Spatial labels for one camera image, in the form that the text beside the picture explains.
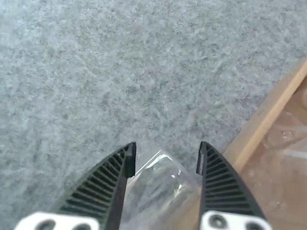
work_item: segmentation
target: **plastic sheet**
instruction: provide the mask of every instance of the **plastic sheet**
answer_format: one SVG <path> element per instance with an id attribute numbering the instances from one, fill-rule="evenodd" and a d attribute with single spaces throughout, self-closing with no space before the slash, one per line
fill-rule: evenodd
<path id="1" fill-rule="evenodd" d="M 293 95 L 241 174 L 267 218 L 293 229 L 307 229 L 305 100 L 306 89 Z"/>
<path id="2" fill-rule="evenodd" d="M 173 229 L 172 218 L 197 196 L 199 186 L 192 176 L 167 152 L 158 150 L 127 184 L 120 229 Z"/>

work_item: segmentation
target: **carpet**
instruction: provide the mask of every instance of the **carpet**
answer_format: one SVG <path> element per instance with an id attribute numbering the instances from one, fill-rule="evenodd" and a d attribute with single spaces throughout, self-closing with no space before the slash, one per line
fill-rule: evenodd
<path id="1" fill-rule="evenodd" d="M 200 141 L 223 151 L 304 57 L 306 25 L 305 0 L 1 0 L 1 229 L 130 141 L 194 175 Z"/>

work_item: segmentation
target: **clear plastic bag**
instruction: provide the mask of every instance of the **clear plastic bag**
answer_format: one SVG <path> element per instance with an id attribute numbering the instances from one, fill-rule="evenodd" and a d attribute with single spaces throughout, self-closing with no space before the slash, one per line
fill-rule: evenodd
<path id="1" fill-rule="evenodd" d="M 293 95 L 241 176 L 271 222 L 306 229 L 306 89 Z"/>
<path id="2" fill-rule="evenodd" d="M 127 184 L 120 229 L 173 229 L 171 219 L 184 212 L 199 191 L 182 165 L 157 150 Z"/>

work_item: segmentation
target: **wooden trim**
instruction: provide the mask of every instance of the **wooden trim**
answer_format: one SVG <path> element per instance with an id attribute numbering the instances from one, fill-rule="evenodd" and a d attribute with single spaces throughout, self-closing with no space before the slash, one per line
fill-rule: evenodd
<path id="1" fill-rule="evenodd" d="M 307 75 L 307 60 L 279 81 L 223 155 L 240 173 L 278 115 Z"/>

